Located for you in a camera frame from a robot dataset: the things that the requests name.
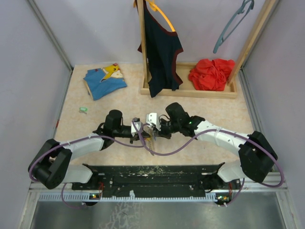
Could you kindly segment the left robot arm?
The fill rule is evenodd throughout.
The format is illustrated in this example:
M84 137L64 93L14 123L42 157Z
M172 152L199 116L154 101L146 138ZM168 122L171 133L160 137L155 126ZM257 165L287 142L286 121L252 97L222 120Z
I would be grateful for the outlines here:
M122 112L111 110L105 121L86 137L66 142L47 140L29 165L29 177L48 189L63 183L82 183L94 189L99 184L99 177L93 174L93 169L88 165L71 165L70 162L86 154L105 150L118 138L128 138L130 142L138 140L137 131L141 126L139 118L133 119L131 125L124 125Z

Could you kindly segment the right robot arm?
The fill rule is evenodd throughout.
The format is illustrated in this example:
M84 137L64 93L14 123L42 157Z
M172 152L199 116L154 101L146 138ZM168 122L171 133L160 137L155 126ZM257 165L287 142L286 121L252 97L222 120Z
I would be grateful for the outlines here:
M213 176L213 184L219 189L235 179L246 177L262 183L278 159L265 136L258 131L251 134L229 131L203 117L189 116L179 103L172 103L165 110L168 119L158 118L158 136L169 139L172 134L181 133L213 143L239 157L234 162L222 164Z

